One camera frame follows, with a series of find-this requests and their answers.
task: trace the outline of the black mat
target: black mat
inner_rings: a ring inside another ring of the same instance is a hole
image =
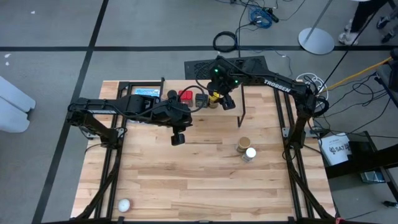
[[[186,80],[194,80],[195,75],[197,74],[197,78],[199,80],[209,80],[210,79],[210,63],[214,61],[215,58],[210,60],[197,60],[184,62],[185,67],[185,79]],[[264,56],[255,56],[255,57],[241,57],[241,58],[228,58],[230,62],[234,62],[235,60],[247,60],[253,59],[257,61],[254,66],[253,73],[264,73],[268,70],[266,58]]]

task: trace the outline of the round stand base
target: round stand base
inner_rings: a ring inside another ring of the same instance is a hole
[[[313,30],[310,38],[305,43],[305,38],[307,38],[310,31],[311,28],[306,28],[298,35],[298,42],[306,51],[317,55],[324,55],[330,53],[335,48],[335,41],[331,35],[318,28]]]

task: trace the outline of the shoe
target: shoe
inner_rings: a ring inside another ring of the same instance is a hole
[[[353,25],[353,19],[350,19],[349,21],[348,21],[348,24],[344,27],[344,31],[345,32],[349,32],[349,31],[351,31],[351,26]]]
[[[351,45],[358,36],[358,33],[344,32],[338,36],[338,42],[344,45]],[[358,45],[358,40],[355,40],[353,45]]]
[[[394,36],[395,36],[394,33],[389,32],[387,35],[385,35],[385,36],[383,37],[383,39],[381,40],[381,42],[382,42],[383,44],[385,44],[385,43],[387,43],[388,41],[390,41],[390,39],[393,38]]]
[[[387,25],[388,22],[390,22],[389,18],[387,16],[382,16],[378,20],[378,22],[376,24],[376,28],[383,29]]]

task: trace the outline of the black floor stripe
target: black floor stripe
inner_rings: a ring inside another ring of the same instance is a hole
[[[371,45],[371,46],[336,46],[334,51],[384,51],[392,50],[398,46],[394,45]],[[304,50],[301,46],[242,46],[243,49],[250,50],[286,50],[298,51]],[[95,47],[94,51],[98,52],[163,52],[163,51],[213,51],[213,46],[149,46],[149,47],[117,47],[117,46],[101,46]]]
[[[88,49],[86,51],[86,56],[83,62],[83,65],[81,66],[78,81],[76,83],[75,89],[72,94],[71,102],[75,101],[79,96],[81,92],[81,88],[83,86],[83,82],[86,78],[88,66],[90,64],[91,56],[93,55],[93,49],[98,37],[98,34],[101,29],[101,24],[105,15],[106,7],[108,6],[108,1],[109,0],[103,0],[103,3],[101,5],[101,9],[99,10],[98,18],[94,27],[93,34],[90,39],[90,44],[88,46]],[[52,158],[51,164],[50,164],[50,169],[47,174],[47,178],[45,179],[44,182],[44,187],[42,190],[42,193],[40,195],[39,202],[36,207],[36,211],[32,220],[32,223],[41,223],[43,220],[45,208],[47,207],[47,203],[50,198],[52,186],[58,171],[58,167],[62,158],[62,153],[63,149],[65,147],[65,143],[67,141],[68,133],[69,133],[70,125],[65,122],[62,126],[60,138],[58,140],[57,146],[55,148],[54,156]]]
[[[0,52],[85,52],[88,47],[0,47]]]
[[[365,46],[336,46],[334,51],[386,51],[392,50],[396,45],[365,45]],[[298,51],[304,49],[301,46],[284,46],[284,45],[254,45],[242,46],[243,49],[250,50],[286,50]],[[176,51],[213,51],[213,46],[97,46],[97,47],[0,47],[0,52],[86,52],[88,50],[98,52],[176,52]]]

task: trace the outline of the red object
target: red object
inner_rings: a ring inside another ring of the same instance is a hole
[[[188,105],[188,107],[192,107],[193,106],[193,93],[192,91],[185,91],[184,94],[181,96],[180,100],[181,103],[185,103],[186,105]]]

